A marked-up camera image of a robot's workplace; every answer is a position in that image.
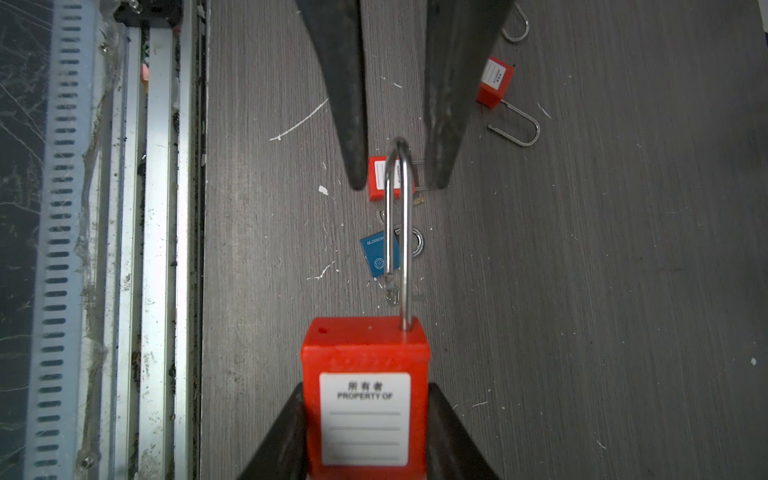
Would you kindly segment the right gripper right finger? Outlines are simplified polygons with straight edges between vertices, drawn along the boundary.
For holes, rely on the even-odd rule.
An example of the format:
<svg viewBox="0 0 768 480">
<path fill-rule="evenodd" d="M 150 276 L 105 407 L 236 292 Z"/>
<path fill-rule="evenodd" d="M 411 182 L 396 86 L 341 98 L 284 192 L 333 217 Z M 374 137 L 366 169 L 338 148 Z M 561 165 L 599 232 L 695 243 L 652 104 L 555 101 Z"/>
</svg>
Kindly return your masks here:
<svg viewBox="0 0 768 480">
<path fill-rule="evenodd" d="M 434 382 L 428 385 L 426 478 L 500 479 Z"/>
</svg>

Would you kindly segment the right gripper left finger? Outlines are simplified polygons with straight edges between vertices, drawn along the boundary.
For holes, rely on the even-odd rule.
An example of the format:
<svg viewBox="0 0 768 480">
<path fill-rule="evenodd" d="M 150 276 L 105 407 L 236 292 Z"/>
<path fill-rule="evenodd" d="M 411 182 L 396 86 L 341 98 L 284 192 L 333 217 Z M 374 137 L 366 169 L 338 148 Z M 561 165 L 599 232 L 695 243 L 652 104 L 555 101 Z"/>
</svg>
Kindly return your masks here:
<svg viewBox="0 0 768 480">
<path fill-rule="evenodd" d="M 307 479 L 307 419 L 298 383 L 238 479 Z"/>
</svg>

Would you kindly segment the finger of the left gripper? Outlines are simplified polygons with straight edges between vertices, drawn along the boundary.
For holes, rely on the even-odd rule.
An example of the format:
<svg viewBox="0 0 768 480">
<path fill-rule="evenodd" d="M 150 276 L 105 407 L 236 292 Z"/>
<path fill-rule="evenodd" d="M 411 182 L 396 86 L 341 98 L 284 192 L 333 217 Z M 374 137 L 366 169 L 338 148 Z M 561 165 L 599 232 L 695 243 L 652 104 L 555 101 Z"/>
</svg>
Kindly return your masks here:
<svg viewBox="0 0 768 480">
<path fill-rule="evenodd" d="M 511 7 L 505 0 L 427 3 L 424 172 L 431 190 L 449 185 L 486 61 Z"/>
<path fill-rule="evenodd" d="M 368 124 L 360 3 L 298 0 L 325 82 L 344 169 L 352 189 L 366 186 Z"/>
</svg>

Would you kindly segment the red padlock long shackle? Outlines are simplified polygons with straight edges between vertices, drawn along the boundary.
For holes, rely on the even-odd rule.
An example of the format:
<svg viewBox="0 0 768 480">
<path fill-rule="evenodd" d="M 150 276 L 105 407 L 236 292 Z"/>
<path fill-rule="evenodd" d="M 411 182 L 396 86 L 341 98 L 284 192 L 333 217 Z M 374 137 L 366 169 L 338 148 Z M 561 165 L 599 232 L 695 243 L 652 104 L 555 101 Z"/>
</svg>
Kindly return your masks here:
<svg viewBox="0 0 768 480">
<path fill-rule="evenodd" d="M 371 202 L 384 201 L 386 197 L 386 156 L 374 156 L 368 159 L 368 180 L 367 191 L 368 198 Z M 396 199 L 401 195 L 401 171 L 399 170 L 400 161 L 396 161 L 396 178 L 393 181 L 394 196 Z M 418 174 L 420 173 L 420 167 L 423 165 L 422 161 L 415 161 L 413 166 L 413 180 L 411 185 L 414 192 L 423 192 L 427 188 L 422 186 L 418 180 Z"/>
</svg>

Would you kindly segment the blue padlock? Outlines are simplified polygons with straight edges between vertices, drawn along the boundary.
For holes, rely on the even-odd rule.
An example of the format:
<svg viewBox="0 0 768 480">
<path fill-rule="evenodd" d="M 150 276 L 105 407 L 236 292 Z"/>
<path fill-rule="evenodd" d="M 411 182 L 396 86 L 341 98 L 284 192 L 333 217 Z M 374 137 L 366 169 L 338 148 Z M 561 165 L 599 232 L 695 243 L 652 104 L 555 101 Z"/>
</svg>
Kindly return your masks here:
<svg viewBox="0 0 768 480">
<path fill-rule="evenodd" d="M 413 248 L 412 255 L 418 257 L 422 254 L 425 246 L 423 234 L 414 227 L 412 229 Z M 364 258 L 368 265 L 372 278 L 378 278 L 385 274 L 386 270 L 386 234 L 384 231 L 375 233 L 360 240 Z"/>
</svg>

